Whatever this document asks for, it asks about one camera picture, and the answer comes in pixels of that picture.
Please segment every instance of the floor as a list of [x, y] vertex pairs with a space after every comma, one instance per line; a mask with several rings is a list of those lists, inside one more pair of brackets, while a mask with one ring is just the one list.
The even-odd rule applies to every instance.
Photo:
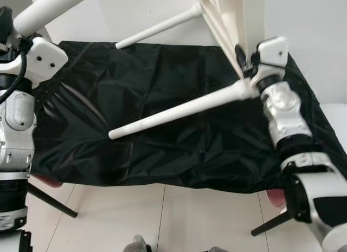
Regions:
[[79, 212], [73, 219], [29, 195], [34, 252], [122, 252], [135, 234], [153, 251], [321, 251], [309, 229], [287, 222], [258, 237], [250, 231], [275, 217], [264, 192], [251, 195], [153, 184], [98, 188], [31, 182]]

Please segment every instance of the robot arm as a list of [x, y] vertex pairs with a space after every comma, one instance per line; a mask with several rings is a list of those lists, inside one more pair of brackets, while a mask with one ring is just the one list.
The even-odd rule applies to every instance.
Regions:
[[31, 89], [49, 80], [67, 62], [65, 52], [47, 40], [18, 37], [6, 45], [12, 30], [11, 10], [0, 8], [0, 243], [1, 251], [31, 252], [27, 222], [31, 160], [36, 127]]
[[288, 212], [306, 223], [324, 248], [329, 233], [347, 223], [347, 180], [314, 140], [300, 113], [300, 97], [282, 81], [287, 55], [285, 38], [262, 42], [253, 56], [251, 83], [261, 94], [269, 133], [283, 161]]

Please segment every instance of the red object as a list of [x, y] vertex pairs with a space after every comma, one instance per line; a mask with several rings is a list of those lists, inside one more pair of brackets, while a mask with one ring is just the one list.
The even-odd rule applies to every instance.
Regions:
[[48, 186], [52, 188], [59, 188], [63, 185], [62, 182], [59, 182], [57, 180], [51, 179], [44, 175], [33, 175], [36, 179], [42, 181], [43, 183], [47, 184]]
[[286, 206], [286, 197], [283, 190], [273, 189], [266, 191], [267, 198], [277, 208], [283, 208]]

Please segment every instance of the black metal rod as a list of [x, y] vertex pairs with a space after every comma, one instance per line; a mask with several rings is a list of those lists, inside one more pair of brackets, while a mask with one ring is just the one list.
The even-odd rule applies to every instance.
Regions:
[[70, 217], [77, 217], [78, 213], [73, 211], [72, 209], [69, 209], [64, 204], [58, 202], [56, 199], [52, 198], [50, 195], [44, 193], [37, 187], [33, 186], [29, 183], [28, 185], [28, 192], [34, 195], [35, 197], [39, 198], [40, 200], [46, 202], [47, 204], [55, 207], [56, 209], [60, 210], [61, 212], [65, 213], [66, 215], [69, 215]]
[[293, 217], [289, 214], [288, 211], [286, 211], [283, 214], [277, 216], [276, 218], [273, 218], [270, 221], [264, 223], [263, 225], [257, 227], [256, 229], [253, 229], [250, 233], [253, 237], [255, 237], [264, 233], [265, 231], [271, 230], [287, 221], [290, 221], [291, 219], [293, 219]]

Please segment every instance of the black cloth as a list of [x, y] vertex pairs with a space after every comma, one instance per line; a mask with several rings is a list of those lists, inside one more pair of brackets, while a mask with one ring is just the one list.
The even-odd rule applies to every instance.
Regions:
[[[33, 173], [110, 186], [164, 183], [251, 193], [280, 188], [259, 99], [232, 102], [118, 140], [108, 131], [237, 81], [219, 47], [62, 42], [69, 62], [35, 91]], [[292, 58], [288, 67], [300, 73]], [[347, 157], [305, 79], [287, 73], [315, 138]]]

